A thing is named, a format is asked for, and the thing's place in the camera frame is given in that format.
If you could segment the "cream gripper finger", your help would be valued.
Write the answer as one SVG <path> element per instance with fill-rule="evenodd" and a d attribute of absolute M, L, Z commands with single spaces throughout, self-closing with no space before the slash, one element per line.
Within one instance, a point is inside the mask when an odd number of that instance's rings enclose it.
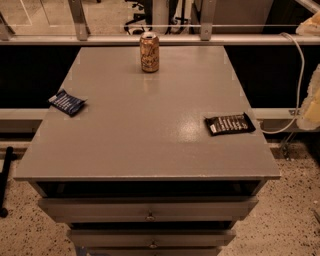
<path fill-rule="evenodd" d="M 311 76 L 307 93 L 296 123 L 302 130 L 315 130 L 320 126 L 320 64 Z"/>
<path fill-rule="evenodd" d="M 298 35 L 320 36 L 320 12 L 302 22 L 296 29 Z"/>

